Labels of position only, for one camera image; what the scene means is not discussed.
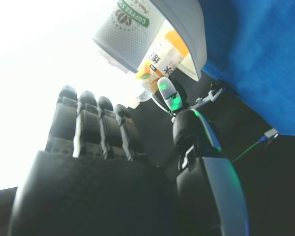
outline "green light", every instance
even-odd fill
[[[179,106],[177,104],[172,105],[172,110],[175,111],[179,108]]]
[[[173,103],[177,105],[180,103],[180,101],[181,101],[180,97],[176,97],[173,99]]]
[[[167,85],[166,84],[160,85],[159,89],[160,90],[165,90],[165,89],[167,89]]]
[[[194,111],[194,113],[196,114],[196,117],[200,117],[200,114],[199,114],[199,112],[197,112],[197,111]]]

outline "cable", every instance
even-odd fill
[[[173,115],[172,113],[170,113],[169,111],[167,111],[167,110],[165,109],[165,107],[163,107],[161,104],[159,104],[158,101],[156,101],[156,99],[155,99],[153,96],[152,96],[152,100],[153,100],[153,101],[156,103],[156,105],[157,105],[160,109],[162,109],[164,112],[170,114],[171,116]]]
[[[246,153],[248,153],[251,149],[253,149],[259,143],[260,143],[259,141],[255,142],[253,145],[251,145],[249,148],[247,148],[241,155],[239,155],[234,160],[232,160],[232,162],[235,162],[235,161],[239,160],[240,158],[242,158]]]

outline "bottle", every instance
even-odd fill
[[[187,46],[174,29],[168,31],[163,38],[156,38],[155,41],[156,43],[152,44],[136,73],[136,79],[146,89],[137,97],[140,102],[149,100],[158,90],[159,78],[170,76],[189,54]]]

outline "blue backdrop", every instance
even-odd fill
[[[200,0],[204,71],[281,134],[295,135],[295,0]]]

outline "bottle label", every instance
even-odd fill
[[[178,49],[163,39],[158,47],[147,52],[136,78],[141,80],[146,90],[154,93],[158,90],[158,79],[170,76],[182,60],[183,56]]]

